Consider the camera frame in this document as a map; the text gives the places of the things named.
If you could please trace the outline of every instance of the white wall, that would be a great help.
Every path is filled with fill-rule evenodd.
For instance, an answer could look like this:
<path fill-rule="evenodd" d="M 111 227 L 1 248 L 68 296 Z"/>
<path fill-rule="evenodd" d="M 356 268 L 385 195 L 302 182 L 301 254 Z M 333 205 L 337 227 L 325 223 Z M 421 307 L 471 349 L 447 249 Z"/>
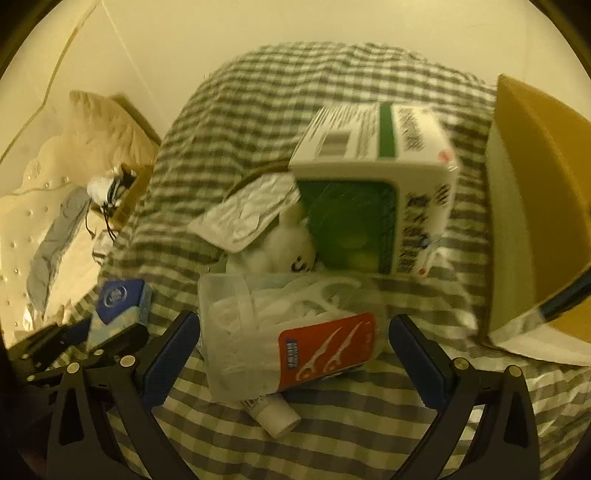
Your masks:
<path fill-rule="evenodd" d="M 73 28 L 92 0 L 63 0 L 0 80 L 0 152 L 40 104 Z M 470 71 L 506 73 L 591 118 L 591 80 L 528 0 L 103 0 L 63 58 L 49 97 L 58 118 L 70 89 L 125 93 L 163 135 L 222 63 L 261 44 L 383 42 Z"/>

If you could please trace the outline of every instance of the white cardboard box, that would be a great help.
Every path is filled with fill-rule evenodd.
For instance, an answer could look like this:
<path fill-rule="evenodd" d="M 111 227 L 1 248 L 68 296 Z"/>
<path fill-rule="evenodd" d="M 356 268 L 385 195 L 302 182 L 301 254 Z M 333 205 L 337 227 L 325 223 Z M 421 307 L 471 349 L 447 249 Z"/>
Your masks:
<path fill-rule="evenodd" d="M 290 170 L 326 267 L 427 275 L 460 172 L 428 105 L 321 108 L 295 149 Z"/>

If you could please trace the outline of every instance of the cardboard box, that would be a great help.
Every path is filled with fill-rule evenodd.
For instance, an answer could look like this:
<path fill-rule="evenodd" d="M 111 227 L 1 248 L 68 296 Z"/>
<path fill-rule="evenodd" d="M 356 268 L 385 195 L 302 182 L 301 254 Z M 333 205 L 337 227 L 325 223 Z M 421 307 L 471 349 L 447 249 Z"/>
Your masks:
<path fill-rule="evenodd" d="M 482 342 L 591 365 L 590 152 L 584 117 L 525 83 L 499 78 L 486 148 L 493 282 Z"/>
<path fill-rule="evenodd" d="M 325 266 L 382 275 L 428 274 L 460 172 L 428 105 L 321 108 L 289 169 Z"/>

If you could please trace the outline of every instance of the green stripe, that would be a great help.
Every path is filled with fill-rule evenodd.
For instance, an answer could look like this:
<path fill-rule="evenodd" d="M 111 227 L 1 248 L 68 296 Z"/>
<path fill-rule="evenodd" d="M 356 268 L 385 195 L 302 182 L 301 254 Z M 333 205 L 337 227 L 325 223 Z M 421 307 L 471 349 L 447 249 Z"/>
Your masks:
<path fill-rule="evenodd" d="M 379 106 L 379 157 L 396 157 L 391 103 L 381 103 Z"/>

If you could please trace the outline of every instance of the gray cloth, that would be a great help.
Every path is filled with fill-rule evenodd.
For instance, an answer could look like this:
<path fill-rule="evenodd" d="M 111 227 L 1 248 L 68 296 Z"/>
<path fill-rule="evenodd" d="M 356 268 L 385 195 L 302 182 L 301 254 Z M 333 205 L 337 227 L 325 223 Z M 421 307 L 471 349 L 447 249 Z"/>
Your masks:
<path fill-rule="evenodd" d="M 297 43 L 243 55 L 213 73 L 173 123 L 147 194 L 117 237 L 100 280 L 149 282 L 148 328 L 161 333 L 178 312 L 198 307 L 199 272 L 221 255 L 188 231 L 189 222 L 254 169 L 289 160 L 319 108 L 341 101 L 427 102 L 462 160 L 456 201 L 429 277 L 399 277 L 380 287 L 391 313 L 411 315 L 450 357 L 464 356 L 485 369 L 521 366 L 540 434 L 541 478 L 550 479 L 589 424 L 591 369 L 525 359 L 474 341 L 490 294 L 484 153 L 495 93 L 473 75 L 402 48 Z M 92 311 L 98 291 L 76 306 L 77 319 Z M 390 479 L 435 416 L 387 352 L 355 372 L 289 390 L 285 398 L 303 419 L 281 440 L 271 440 L 239 406 L 211 402 L 195 350 L 153 412 L 204 480 Z M 462 461 L 480 411 L 444 473 Z M 112 417 L 112 424 L 127 460 L 141 470 L 120 419 Z"/>
<path fill-rule="evenodd" d="M 61 203 L 60 214 L 53 220 L 33 256 L 27 277 L 27 293 L 33 307 L 41 314 L 44 314 L 47 308 L 51 285 L 60 266 L 61 257 L 74 240 L 89 205 L 90 197 L 86 189 L 72 190 Z"/>

